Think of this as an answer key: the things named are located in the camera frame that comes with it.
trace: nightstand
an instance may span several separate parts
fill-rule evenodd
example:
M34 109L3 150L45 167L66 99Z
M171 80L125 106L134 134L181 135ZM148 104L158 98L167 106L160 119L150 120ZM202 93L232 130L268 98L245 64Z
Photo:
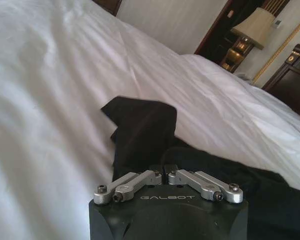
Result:
M122 0L92 0L113 16L117 15Z

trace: wrinkled sheet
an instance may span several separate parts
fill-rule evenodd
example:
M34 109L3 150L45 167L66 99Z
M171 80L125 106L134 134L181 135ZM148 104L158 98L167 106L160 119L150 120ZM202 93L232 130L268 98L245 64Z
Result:
M0 0L0 240L89 239L118 95L175 106L189 144L300 189L300 117L274 97L91 0Z

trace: black cloth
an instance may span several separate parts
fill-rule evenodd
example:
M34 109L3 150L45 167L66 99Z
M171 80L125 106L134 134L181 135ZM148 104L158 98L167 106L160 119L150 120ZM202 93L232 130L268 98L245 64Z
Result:
M249 202L248 240L300 240L300 190L279 174L211 155L175 137L177 111L168 104L118 96L101 110L118 126L111 136L114 180L154 164L204 171L240 185Z

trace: silver metal bracket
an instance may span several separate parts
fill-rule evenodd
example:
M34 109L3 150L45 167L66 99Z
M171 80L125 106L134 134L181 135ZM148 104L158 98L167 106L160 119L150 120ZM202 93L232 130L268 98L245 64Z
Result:
M134 198L135 192L145 185L161 184L161 174L147 170L141 174L129 172L108 185L99 185L93 195L93 201L97 205L111 202L124 202Z
M204 199L221 201L223 198L229 203L239 204L243 201L244 194L235 183L227 184L203 171L195 173L186 170L177 170L168 175L169 184L189 185L198 191Z
M221 189L225 200L227 200L229 203L239 204L244 200L244 193L237 184L227 184L213 176L210 176L209 174L206 174L203 171L196 171L194 175L208 181L211 184L217 185Z
M169 184L172 185L189 185L191 188L198 191L206 200L221 201L223 195L221 190L215 184L204 181L200 177L186 171L177 170L168 175Z
M160 185L161 174L151 170L144 171L131 181L119 185L115 188L112 197L115 203L125 202L134 198L135 192L139 191L145 185Z
M115 193L116 187L129 182L130 180L134 179L136 176L138 176L137 173L129 172L126 175L118 178L117 180L109 183L107 186L105 185L98 186L98 188L96 189L93 195L94 203L98 205L110 203Z

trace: beige wall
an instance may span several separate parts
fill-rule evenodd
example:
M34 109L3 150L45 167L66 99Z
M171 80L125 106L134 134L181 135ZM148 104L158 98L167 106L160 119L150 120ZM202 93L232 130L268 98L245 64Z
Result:
M193 54L226 2L123 0L117 17L179 54Z
M282 20L281 26L272 31L264 49L260 50L255 47L237 68L236 72L244 72L251 78L254 78L258 71L299 25L300 0L290 0L277 19ZM300 44L300 31L277 56L267 70L258 78L254 85L261 88L284 63L296 44Z

